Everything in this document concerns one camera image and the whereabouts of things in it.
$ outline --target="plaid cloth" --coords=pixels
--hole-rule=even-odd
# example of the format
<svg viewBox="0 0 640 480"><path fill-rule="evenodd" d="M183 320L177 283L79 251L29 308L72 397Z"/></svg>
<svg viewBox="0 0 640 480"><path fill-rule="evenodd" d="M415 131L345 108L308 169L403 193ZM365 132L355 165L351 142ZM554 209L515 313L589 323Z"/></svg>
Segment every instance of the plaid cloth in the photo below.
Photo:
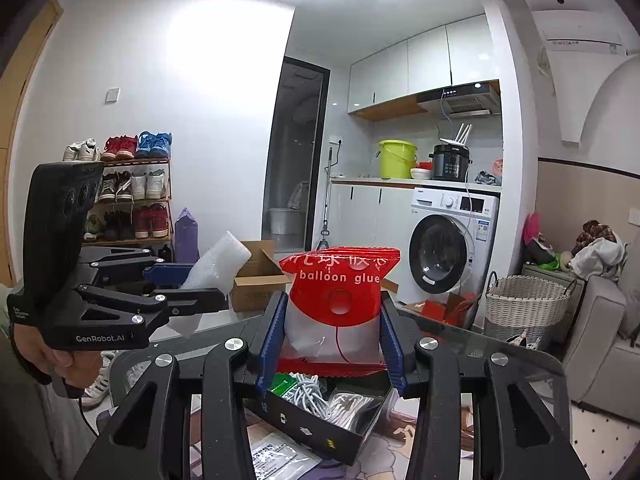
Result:
<svg viewBox="0 0 640 480"><path fill-rule="evenodd" d="M575 239L575 247L571 250L571 254L575 256L587 245L596 241L598 238L604 238L610 242L616 241L616 235L611 227L601 224L597 220L589 220L586 224L583 224L582 232Z"/></svg>

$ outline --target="silver screw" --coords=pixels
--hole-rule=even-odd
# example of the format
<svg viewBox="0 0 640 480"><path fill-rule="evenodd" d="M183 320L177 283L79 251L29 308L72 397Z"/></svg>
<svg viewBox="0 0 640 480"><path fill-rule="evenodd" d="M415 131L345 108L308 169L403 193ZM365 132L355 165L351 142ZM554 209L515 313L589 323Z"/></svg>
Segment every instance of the silver screw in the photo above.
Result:
<svg viewBox="0 0 640 480"><path fill-rule="evenodd" d="M433 337L423 337L420 339L420 346L425 350L435 350L438 342Z"/></svg>
<svg viewBox="0 0 640 480"><path fill-rule="evenodd" d="M158 365L159 367L165 367L171 364L171 361L173 361L174 358L171 357L170 354L160 354L158 357L156 357L156 365Z"/></svg>
<svg viewBox="0 0 640 480"><path fill-rule="evenodd" d="M491 356L491 361L498 366L504 366L509 362L509 358L505 354L501 354L500 352L496 352Z"/></svg>
<svg viewBox="0 0 640 480"><path fill-rule="evenodd" d="M227 339L225 342L225 348L227 350L239 350L244 346L244 341L239 337L232 337L231 339Z"/></svg>

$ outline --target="red balloon glue packet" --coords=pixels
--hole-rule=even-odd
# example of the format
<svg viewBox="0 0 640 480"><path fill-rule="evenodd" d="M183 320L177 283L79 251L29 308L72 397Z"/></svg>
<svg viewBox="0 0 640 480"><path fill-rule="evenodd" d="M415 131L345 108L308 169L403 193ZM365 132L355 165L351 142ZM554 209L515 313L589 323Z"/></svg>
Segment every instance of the red balloon glue packet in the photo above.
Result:
<svg viewBox="0 0 640 480"><path fill-rule="evenodd" d="M335 247L280 261L294 274L280 372L348 377L383 370L380 285L400 251Z"/></svg>

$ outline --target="light switch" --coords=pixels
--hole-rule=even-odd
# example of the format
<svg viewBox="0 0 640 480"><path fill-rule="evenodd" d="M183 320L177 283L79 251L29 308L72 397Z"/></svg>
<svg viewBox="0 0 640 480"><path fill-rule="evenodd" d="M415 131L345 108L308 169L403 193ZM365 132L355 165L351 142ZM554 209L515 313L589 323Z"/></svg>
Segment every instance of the light switch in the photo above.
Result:
<svg viewBox="0 0 640 480"><path fill-rule="evenodd" d="M629 210L629 223L640 226L640 209L632 207Z"/></svg>
<svg viewBox="0 0 640 480"><path fill-rule="evenodd" d="M109 88L107 90L107 97L105 98L105 103L114 103L118 100L118 96L120 95L119 88Z"/></svg>

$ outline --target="washing machine door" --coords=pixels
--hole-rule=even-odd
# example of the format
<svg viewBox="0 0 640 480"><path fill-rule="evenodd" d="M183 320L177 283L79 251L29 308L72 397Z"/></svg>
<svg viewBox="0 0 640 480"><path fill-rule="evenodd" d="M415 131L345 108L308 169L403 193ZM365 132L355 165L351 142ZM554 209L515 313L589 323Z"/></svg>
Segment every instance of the washing machine door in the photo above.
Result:
<svg viewBox="0 0 640 480"><path fill-rule="evenodd" d="M440 294L464 281L468 259L465 235L452 219L433 214L415 227L409 267L415 283L425 292Z"/></svg>

